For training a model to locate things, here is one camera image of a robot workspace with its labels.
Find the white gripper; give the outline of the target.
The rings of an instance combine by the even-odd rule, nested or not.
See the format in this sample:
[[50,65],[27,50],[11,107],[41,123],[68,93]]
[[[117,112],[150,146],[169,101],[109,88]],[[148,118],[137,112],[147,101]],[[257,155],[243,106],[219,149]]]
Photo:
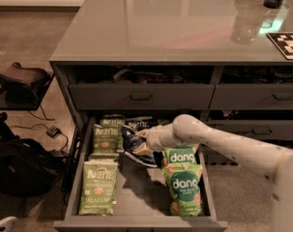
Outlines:
[[153,151],[161,152],[170,146],[172,130],[170,126],[156,126],[149,130],[140,130],[138,136],[146,138],[133,152],[138,156],[151,155]]

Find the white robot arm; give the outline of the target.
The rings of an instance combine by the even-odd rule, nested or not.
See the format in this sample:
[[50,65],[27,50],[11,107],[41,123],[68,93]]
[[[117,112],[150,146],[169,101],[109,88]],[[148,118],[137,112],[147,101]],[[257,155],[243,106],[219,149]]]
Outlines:
[[213,129],[182,114],[171,124],[138,133],[145,141],[139,156],[175,146],[203,144],[272,183],[271,232],[293,232],[293,150]]

